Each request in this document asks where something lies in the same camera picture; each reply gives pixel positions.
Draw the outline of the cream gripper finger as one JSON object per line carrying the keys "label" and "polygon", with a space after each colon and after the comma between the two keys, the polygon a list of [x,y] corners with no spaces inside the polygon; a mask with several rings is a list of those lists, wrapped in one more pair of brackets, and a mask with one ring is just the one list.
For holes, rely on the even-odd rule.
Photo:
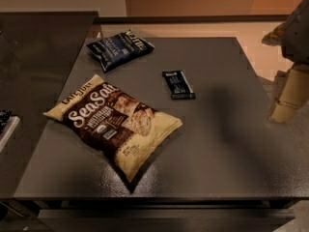
{"label": "cream gripper finger", "polygon": [[262,38],[262,43],[270,46],[281,45],[284,31],[285,31],[285,22],[279,24],[272,31],[267,33]]}
{"label": "cream gripper finger", "polygon": [[309,66],[293,64],[287,72],[278,71],[274,78],[268,119],[287,123],[309,100]]}

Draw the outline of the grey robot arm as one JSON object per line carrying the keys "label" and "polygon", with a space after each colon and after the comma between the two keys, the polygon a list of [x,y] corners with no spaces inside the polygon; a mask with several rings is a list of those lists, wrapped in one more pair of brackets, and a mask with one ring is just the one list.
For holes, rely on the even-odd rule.
{"label": "grey robot arm", "polygon": [[309,100],[309,0],[302,0],[262,43],[279,45],[283,57],[293,62],[288,71],[278,71],[275,76],[267,115],[270,121],[287,123]]}

